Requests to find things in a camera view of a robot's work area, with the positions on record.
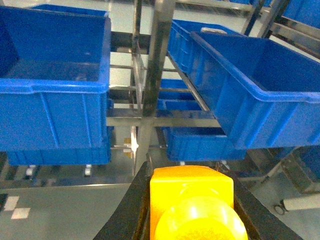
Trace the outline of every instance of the plastic storage crate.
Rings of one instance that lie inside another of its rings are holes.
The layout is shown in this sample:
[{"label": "plastic storage crate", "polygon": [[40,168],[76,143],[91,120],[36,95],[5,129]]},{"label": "plastic storage crate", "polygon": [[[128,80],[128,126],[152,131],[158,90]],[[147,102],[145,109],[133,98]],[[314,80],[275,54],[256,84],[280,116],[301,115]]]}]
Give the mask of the plastic storage crate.
[{"label": "plastic storage crate", "polygon": [[[113,108],[114,102],[109,99],[107,107]],[[107,164],[111,158],[110,143],[113,129],[113,126],[107,127],[107,137],[103,139],[101,147],[9,151],[8,161],[13,166]]]},{"label": "plastic storage crate", "polygon": [[191,36],[189,77],[237,149],[320,144],[320,63],[269,39]]},{"label": "plastic storage crate", "polygon": [[315,176],[320,179],[320,146],[311,146],[301,159]]},{"label": "plastic storage crate", "polygon": [[[258,0],[250,0],[249,3],[253,5],[255,3],[255,1],[258,1]],[[272,2],[272,0],[265,0],[263,6],[270,7],[271,2]]]},{"label": "plastic storage crate", "polygon": [[181,71],[185,73],[190,65],[190,32],[201,32],[204,28],[222,30],[230,35],[242,36],[242,34],[222,25],[174,19],[171,25],[168,52]]},{"label": "plastic storage crate", "polygon": [[0,7],[0,151],[103,146],[111,22],[100,12]]},{"label": "plastic storage crate", "polygon": [[50,4],[41,4],[41,5],[33,6],[31,7],[31,9],[63,12],[63,13],[69,13],[69,14],[101,16],[101,17],[104,17],[106,14],[108,15],[108,12],[101,11],[101,10],[92,10],[92,9],[86,9],[86,8],[77,8],[77,7],[59,6],[59,5],[50,5]]},{"label": "plastic storage crate", "polygon": [[236,4],[249,4],[250,0],[230,0],[230,2]]},{"label": "plastic storage crate", "polygon": [[[201,110],[196,101],[159,100],[163,110]],[[218,127],[163,127],[167,157],[171,161],[242,160],[245,150],[237,150]]]},{"label": "plastic storage crate", "polygon": [[291,0],[283,15],[319,29],[320,0]]},{"label": "plastic storage crate", "polygon": [[[169,89],[188,89],[184,81],[179,79],[162,79],[160,87]],[[195,100],[194,96],[190,92],[174,91],[160,91],[158,98],[167,100]]]}]

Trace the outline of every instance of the yellow block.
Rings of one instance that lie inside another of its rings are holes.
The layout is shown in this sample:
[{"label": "yellow block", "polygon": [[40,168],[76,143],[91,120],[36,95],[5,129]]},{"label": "yellow block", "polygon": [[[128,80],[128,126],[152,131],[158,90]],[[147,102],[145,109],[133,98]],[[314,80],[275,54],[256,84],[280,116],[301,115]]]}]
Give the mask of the yellow block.
[{"label": "yellow block", "polygon": [[205,166],[157,168],[150,181],[150,240],[247,240],[233,206],[230,177]]}]

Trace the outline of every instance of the bin rim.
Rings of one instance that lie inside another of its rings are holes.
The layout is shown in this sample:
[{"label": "bin rim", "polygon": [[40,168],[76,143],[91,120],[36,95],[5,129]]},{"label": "bin rim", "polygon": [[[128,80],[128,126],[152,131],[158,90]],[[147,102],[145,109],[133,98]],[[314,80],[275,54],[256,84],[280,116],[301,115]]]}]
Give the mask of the bin rim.
[{"label": "bin rim", "polygon": [[[216,59],[221,66],[226,69],[255,99],[263,102],[306,102],[306,103],[320,103],[320,92],[299,92],[299,91],[266,91],[258,87],[252,80],[250,80],[243,72],[241,72],[235,65],[227,60],[220,52],[206,42],[200,35],[192,31],[190,33],[191,38],[198,43],[211,57]],[[261,39],[257,37],[237,36],[237,35],[224,35],[224,38],[250,38],[263,40],[265,42],[272,42],[286,48],[288,51],[296,55],[300,55],[302,58],[308,59],[308,61],[314,62],[319,65],[317,61],[308,58],[298,52],[295,52],[281,44],[274,42],[270,39]]]}]

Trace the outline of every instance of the metal shelving rack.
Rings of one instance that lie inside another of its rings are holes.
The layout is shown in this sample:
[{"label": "metal shelving rack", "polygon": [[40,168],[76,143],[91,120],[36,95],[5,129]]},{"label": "metal shelving rack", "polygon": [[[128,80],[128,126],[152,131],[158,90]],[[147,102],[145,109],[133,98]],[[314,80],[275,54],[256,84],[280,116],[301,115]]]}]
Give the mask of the metal shelving rack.
[{"label": "metal shelving rack", "polygon": [[[129,108],[114,108],[107,113],[107,125],[115,127],[130,127],[131,144],[114,145],[111,147],[112,155],[117,151],[128,150],[132,154],[132,171],[131,175],[118,176],[95,176],[94,174],[86,175],[86,169],[93,169],[95,166],[82,166],[81,177],[71,178],[38,178],[39,166],[30,166],[28,169],[23,167],[9,166],[6,162],[6,156],[0,156],[0,189],[12,188],[30,188],[30,187],[58,187],[58,186],[88,186],[88,185],[110,185],[130,183],[136,175],[141,165],[145,161],[150,161],[152,156],[148,155],[150,149],[165,149],[166,144],[161,131],[159,134],[160,144],[151,145],[151,138],[154,127],[219,127],[219,123],[209,111],[208,106],[202,100],[197,90],[190,82],[188,77],[179,70],[174,61],[171,60],[175,69],[164,68],[165,58],[167,56],[167,46],[171,22],[176,3],[187,5],[201,5],[214,8],[224,8],[250,12],[248,20],[243,27],[242,32],[249,35],[255,21],[258,19],[261,10],[269,11],[267,19],[262,26],[259,37],[268,38],[271,35],[288,36],[284,29],[291,26],[292,29],[307,31],[303,24],[293,24],[293,21],[281,17],[289,0],[275,0],[272,8],[263,8],[265,0],[257,1],[254,6],[232,3],[227,1],[213,0],[156,0],[154,3],[154,16],[152,22],[151,35],[140,34],[142,5],[143,0],[134,0],[134,24],[132,33],[116,32],[111,33],[111,46],[114,52],[131,53],[131,66],[111,65],[111,68],[128,69],[131,71],[130,86],[110,86],[109,96],[114,99],[115,103],[129,104]],[[318,32],[310,31],[310,34],[316,35]],[[304,49],[312,52],[318,49],[319,40],[312,38],[312,41],[303,41]],[[301,45],[301,42],[295,41],[294,45]],[[147,67],[144,66],[141,54],[148,54]],[[171,89],[161,88],[160,82],[163,72],[177,72],[182,80],[188,86],[188,89]],[[158,110],[157,99],[159,91],[190,92],[197,100],[202,111],[169,111]],[[248,151],[249,162],[254,162],[261,175],[254,177],[241,178],[242,181],[265,181],[271,177],[283,165],[283,161],[269,150],[250,150]],[[256,159],[266,159],[268,165],[257,162]],[[59,169],[59,166],[53,166],[50,172]],[[22,174],[22,178],[17,177],[18,172],[28,171],[31,174]]]}]

